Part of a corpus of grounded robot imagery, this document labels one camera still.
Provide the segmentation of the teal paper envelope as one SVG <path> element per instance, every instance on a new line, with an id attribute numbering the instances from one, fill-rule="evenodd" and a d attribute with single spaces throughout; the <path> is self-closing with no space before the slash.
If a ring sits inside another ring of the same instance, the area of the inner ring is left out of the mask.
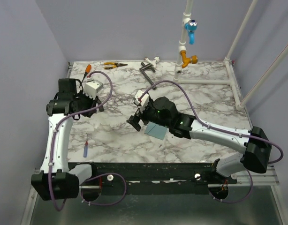
<path id="1" fill-rule="evenodd" d="M 153 122 L 149 122 L 144 133 L 148 136 L 163 140 L 167 133 L 167 128 Z"/>

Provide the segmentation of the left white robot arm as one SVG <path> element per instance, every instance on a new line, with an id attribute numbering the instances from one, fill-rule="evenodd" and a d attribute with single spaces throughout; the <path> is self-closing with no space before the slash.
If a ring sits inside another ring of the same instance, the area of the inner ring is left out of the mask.
<path id="1" fill-rule="evenodd" d="M 97 93 L 103 84 L 98 80 L 89 80 L 81 90 L 77 90 L 78 79 L 58 80 L 59 91 L 46 105 L 49 122 L 49 134 L 44 161 L 40 172 L 31 177 L 31 184 L 44 201 L 76 198 L 79 186 L 85 182 L 93 185 L 98 174 L 90 164 L 78 163 L 73 168 L 68 164 L 68 144 L 73 122 L 66 116 L 88 110 L 101 104 Z"/>

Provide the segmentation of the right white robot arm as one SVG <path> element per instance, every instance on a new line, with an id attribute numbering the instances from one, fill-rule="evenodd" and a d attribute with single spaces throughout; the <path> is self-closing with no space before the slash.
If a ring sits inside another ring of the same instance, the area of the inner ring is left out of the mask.
<path id="1" fill-rule="evenodd" d="M 138 109 L 127 123 L 137 131 L 141 130 L 140 121 L 145 125 L 151 122 L 168 128 L 176 137 L 209 141 L 237 152 L 214 162 L 209 173 L 212 182 L 219 184 L 231 174 L 244 170 L 266 173 L 272 146 L 267 143 L 261 128 L 239 130 L 237 135 L 233 135 L 233 130 L 228 127 L 212 129 L 210 123 L 199 122 L 196 116 L 179 112 L 176 105 L 166 97 L 156 100 L 146 97 L 142 101 L 135 100 L 135 104 Z"/>

